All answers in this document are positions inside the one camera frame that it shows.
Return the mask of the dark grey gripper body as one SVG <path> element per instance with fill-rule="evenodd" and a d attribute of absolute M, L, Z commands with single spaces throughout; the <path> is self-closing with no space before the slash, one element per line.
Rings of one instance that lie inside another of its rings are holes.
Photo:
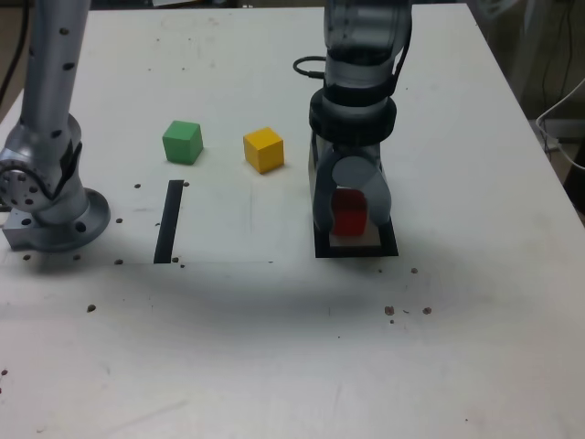
<path fill-rule="evenodd" d="M 331 151 L 337 152 L 341 156 L 360 155 L 370 160 L 381 159 L 380 144 L 366 146 L 343 145 L 327 141 L 318 134 L 313 135 L 313 160 L 320 160 L 323 155 L 328 155 Z"/>

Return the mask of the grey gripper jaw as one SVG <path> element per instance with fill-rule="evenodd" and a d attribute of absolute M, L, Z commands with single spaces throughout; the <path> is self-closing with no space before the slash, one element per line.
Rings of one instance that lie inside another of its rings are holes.
<path fill-rule="evenodd" d="M 368 216 L 377 227 L 388 223 L 391 195 L 379 166 L 361 156 L 347 156 L 336 162 L 332 177 L 338 186 L 358 190 L 364 195 Z"/>
<path fill-rule="evenodd" d="M 331 147 L 321 154 L 316 145 L 312 146 L 312 206 L 314 225 L 321 232 L 331 232 L 334 227 L 332 199 L 337 188 L 333 169 L 340 155 Z"/>

